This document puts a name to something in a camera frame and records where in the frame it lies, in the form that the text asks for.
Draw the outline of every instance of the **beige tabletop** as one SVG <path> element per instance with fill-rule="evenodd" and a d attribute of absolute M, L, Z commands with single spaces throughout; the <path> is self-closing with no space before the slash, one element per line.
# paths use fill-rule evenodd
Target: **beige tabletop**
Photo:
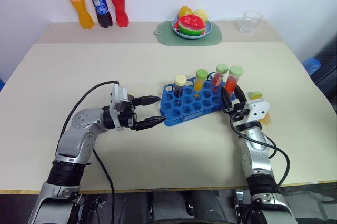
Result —
<path fill-rule="evenodd" d="M 270 102 L 272 123 L 263 130 L 289 155 L 285 185 L 337 180 L 336 113 L 267 23 L 260 26 L 269 34 L 265 41 L 262 30 L 243 35 L 233 23 L 219 22 L 223 39 L 231 36 L 231 41 L 187 47 L 157 43 L 151 36 L 156 23 L 131 23 L 130 28 L 141 25 L 148 28 L 132 37 L 132 43 L 109 43 L 108 39 L 86 40 L 91 31 L 105 36 L 108 32 L 103 28 L 81 31 L 71 29 L 73 24 L 53 24 L 30 49 L 0 92 L 0 193 L 38 193 L 48 177 L 65 118 L 95 84 L 119 80 L 135 96 L 160 96 L 177 74 L 193 77 L 196 69 L 214 71 L 218 63 L 244 67 L 241 88 L 246 93 L 262 91 Z M 66 29 L 70 31 L 57 34 Z M 126 28 L 112 31 L 116 37 L 128 32 Z M 57 43 L 57 37 L 62 40 L 74 33 L 83 38 Z M 108 105 L 109 93 L 110 86 L 97 89 L 79 109 Z M 138 107 L 138 119 L 159 115 L 159 108 L 159 103 Z M 237 137 L 222 112 L 172 127 L 162 123 L 137 132 L 111 130 L 99 136 L 95 148 L 118 192 L 246 186 Z M 81 189 L 109 191 L 94 156 L 90 162 Z M 271 163 L 279 181 L 285 159 L 277 154 Z"/>

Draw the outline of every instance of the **blue test tube rack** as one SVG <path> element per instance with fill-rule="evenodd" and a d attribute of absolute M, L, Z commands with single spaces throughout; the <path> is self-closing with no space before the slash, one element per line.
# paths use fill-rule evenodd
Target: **blue test tube rack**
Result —
<path fill-rule="evenodd" d="M 199 92 L 193 90 L 195 77 L 187 79 L 187 82 L 192 84 L 184 87 L 183 95 L 179 98 L 173 93 L 174 83 L 164 87 L 160 113 L 166 117 L 165 125 L 177 125 L 225 108 L 221 97 L 221 88 L 225 85 L 225 82 L 222 81 L 220 86 L 214 87 L 212 85 L 214 73 L 208 75 L 202 90 Z"/>

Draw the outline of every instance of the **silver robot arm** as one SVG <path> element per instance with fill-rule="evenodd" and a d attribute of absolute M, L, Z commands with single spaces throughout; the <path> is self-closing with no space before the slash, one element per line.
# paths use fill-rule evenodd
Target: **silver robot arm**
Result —
<path fill-rule="evenodd" d="M 265 117 L 269 104 L 263 99 L 247 101 L 242 90 L 237 86 L 235 95 L 241 102 L 232 107 L 227 92 L 222 90 L 225 113 L 231 115 L 233 127 L 246 137 L 257 142 L 272 145 L 262 133 L 259 119 Z M 241 167 L 248 182 L 251 194 L 249 212 L 241 212 L 243 223 L 257 224 L 296 224 L 285 196 L 277 186 L 269 161 L 269 147 L 239 138 Z"/>
<path fill-rule="evenodd" d="M 28 224 L 77 223 L 79 206 L 75 200 L 97 137 L 113 128 L 142 130 L 161 123 L 165 117 L 154 116 L 138 122 L 134 113 L 136 106 L 158 100 L 155 96 L 133 98 L 125 88 L 114 84 L 110 106 L 76 113 L 60 138 L 49 177 L 42 185 Z"/>

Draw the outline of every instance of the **white wall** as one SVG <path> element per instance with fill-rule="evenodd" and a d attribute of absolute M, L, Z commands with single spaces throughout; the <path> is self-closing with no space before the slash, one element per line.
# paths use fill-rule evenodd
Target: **white wall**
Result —
<path fill-rule="evenodd" d="M 0 0 L 0 78 L 6 81 L 48 21 L 77 21 L 68 0 Z M 300 61 L 337 32 L 337 0 L 127 0 L 131 21 L 172 19 L 182 5 L 206 9 L 210 20 L 233 20 L 247 9 L 263 13 Z M 89 0 L 87 7 L 95 17 Z"/>

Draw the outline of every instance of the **green placemat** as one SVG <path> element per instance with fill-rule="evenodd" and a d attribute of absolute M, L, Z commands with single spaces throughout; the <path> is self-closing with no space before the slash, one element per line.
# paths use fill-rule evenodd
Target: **green placemat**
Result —
<path fill-rule="evenodd" d="M 158 41 L 166 46 L 212 46 L 222 41 L 221 31 L 214 22 L 212 22 L 210 33 L 197 40 L 188 40 L 176 35 L 172 29 L 172 21 L 161 22 L 154 33 L 158 33 L 155 34 Z"/>

